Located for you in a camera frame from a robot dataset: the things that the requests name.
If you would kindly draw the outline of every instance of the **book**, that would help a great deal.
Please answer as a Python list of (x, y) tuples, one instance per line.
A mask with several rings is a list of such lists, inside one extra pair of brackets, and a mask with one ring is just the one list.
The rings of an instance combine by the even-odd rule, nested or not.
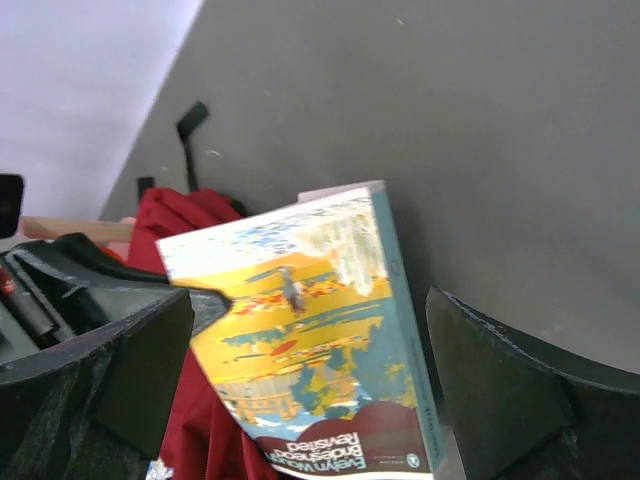
[(444, 443), (385, 184), (158, 241), (172, 284), (222, 291), (191, 347), (273, 467), (431, 479)]

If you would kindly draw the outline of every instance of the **wooden handle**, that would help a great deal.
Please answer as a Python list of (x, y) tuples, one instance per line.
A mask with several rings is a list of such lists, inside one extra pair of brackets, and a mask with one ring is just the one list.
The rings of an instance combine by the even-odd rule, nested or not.
[(68, 233), (84, 233), (94, 243), (130, 242), (133, 225), (64, 218), (22, 217), (22, 233), (25, 237), (40, 240), (53, 240)]

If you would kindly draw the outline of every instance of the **gray wall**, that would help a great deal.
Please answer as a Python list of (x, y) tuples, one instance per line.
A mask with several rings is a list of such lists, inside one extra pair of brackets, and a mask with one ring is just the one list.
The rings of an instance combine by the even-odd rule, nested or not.
[(640, 371), (638, 25), (632, 0), (208, 0), (129, 172), (183, 189), (202, 99), (203, 184), (264, 211), (385, 179), (420, 315), (435, 283)]

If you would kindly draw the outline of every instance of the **red fabric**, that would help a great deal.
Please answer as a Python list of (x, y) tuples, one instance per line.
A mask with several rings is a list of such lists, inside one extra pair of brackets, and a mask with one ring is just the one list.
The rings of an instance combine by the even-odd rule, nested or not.
[[(127, 265), (164, 273), (156, 240), (238, 218), (230, 199), (212, 190), (182, 195), (167, 188), (149, 189), (140, 203)], [(215, 394), (191, 349), (160, 455), (174, 468), (174, 480), (278, 478)]]

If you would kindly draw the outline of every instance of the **white wall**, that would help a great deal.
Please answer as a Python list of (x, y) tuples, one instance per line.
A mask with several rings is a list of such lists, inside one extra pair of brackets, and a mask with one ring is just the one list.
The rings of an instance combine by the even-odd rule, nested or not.
[(0, 2), (0, 170), (97, 218), (202, 0)]

